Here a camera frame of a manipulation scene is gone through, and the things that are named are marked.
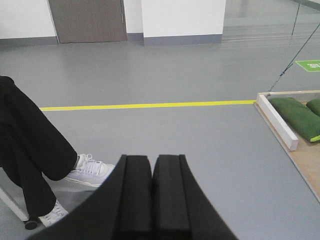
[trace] green bag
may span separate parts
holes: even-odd
[[[310,143],[320,141],[320,117],[292,97],[270,99],[269,102],[298,134]]]
[[[306,106],[311,109],[312,112],[320,116],[320,98],[309,101]]]

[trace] green sign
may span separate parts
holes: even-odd
[[[295,61],[308,72],[320,72],[320,60]]]

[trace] door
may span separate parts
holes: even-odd
[[[48,0],[59,43],[127,40],[123,0]]]

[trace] yellow tape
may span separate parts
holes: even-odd
[[[173,102],[173,103],[146,103],[146,104],[122,104],[122,105],[93,105],[93,106],[53,106],[40,107],[43,112],[48,111],[74,111],[74,110],[105,110],[105,109],[142,109],[142,108],[173,108],[173,107],[199,107],[219,105],[243,105],[253,104],[255,100],[231,100],[231,101],[197,101],[197,102]]]

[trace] caster wheel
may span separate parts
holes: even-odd
[[[39,225],[37,217],[30,217],[28,221],[24,222],[24,227],[27,230],[35,229]]]

